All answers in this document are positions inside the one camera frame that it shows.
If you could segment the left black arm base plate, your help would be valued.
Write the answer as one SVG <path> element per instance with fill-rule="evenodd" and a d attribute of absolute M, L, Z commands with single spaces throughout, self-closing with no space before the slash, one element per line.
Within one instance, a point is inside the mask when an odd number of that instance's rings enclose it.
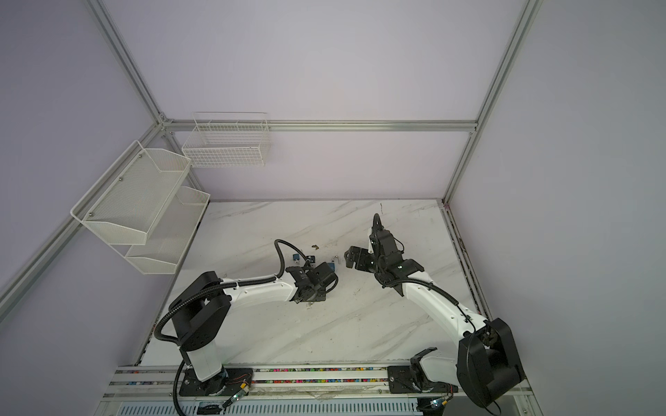
<path fill-rule="evenodd" d="M 246 369 L 224 367 L 220 374 L 207 381 L 200 381 L 194 370 L 187 367 L 178 393 L 181 397 L 219 396 L 229 398 L 239 392 L 243 385 L 249 388 L 253 376 L 254 371 L 249 367 Z"/>

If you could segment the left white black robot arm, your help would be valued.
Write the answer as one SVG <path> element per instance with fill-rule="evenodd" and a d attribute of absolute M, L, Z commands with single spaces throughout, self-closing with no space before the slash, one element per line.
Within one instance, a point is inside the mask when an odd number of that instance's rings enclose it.
<path fill-rule="evenodd" d="M 218 346 L 231 312 L 267 303 L 320 303 L 338 283 L 329 263 L 285 267 L 274 275 L 242 280 L 205 272 L 168 306 L 154 338 L 177 346 L 196 381 L 223 381 L 228 376 Z"/>

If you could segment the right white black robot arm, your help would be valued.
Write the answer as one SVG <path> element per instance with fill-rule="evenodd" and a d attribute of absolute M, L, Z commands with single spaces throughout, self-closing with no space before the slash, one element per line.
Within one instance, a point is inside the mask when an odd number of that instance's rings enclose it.
<path fill-rule="evenodd" d="M 404 256 L 402 242 L 373 217 L 366 248 L 352 246 L 344 259 L 349 269 L 370 273 L 384 289 L 421 308 L 455 343 L 454 357 L 440 355 L 436 347 L 413 355 L 405 378 L 390 371 L 394 381 L 415 393 L 463 393 L 481 408 L 489 408 L 502 395 L 525 381 L 527 375 L 509 325 L 490 320 L 466 307 L 440 288 L 416 260 Z"/>

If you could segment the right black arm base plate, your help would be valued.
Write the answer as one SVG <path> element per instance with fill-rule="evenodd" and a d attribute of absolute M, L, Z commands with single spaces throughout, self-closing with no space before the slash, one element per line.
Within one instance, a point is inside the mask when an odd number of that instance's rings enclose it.
<path fill-rule="evenodd" d="M 389 366 L 390 393 L 458 393 L 459 388 L 440 381 L 430 381 L 421 369 L 412 366 Z"/>

